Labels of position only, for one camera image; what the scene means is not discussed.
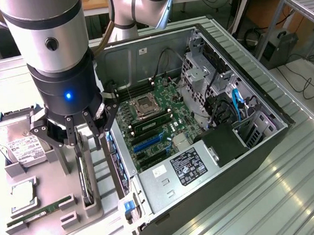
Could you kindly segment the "black gripper body, blue light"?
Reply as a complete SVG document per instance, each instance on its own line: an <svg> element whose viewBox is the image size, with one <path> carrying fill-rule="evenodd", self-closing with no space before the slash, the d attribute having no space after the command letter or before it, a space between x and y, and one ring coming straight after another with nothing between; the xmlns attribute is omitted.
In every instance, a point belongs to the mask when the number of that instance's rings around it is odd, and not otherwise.
<svg viewBox="0 0 314 235"><path fill-rule="evenodd" d="M73 125L86 121L82 111L94 117L102 103L102 95L96 84L93 67L93 53L87 50L85 55L69 70L58 73L41 73L31 65L27 66L46 108L47 136L55 141L67 139L67 132L50 120L66 125L66 118L72 117Z"/></svg>

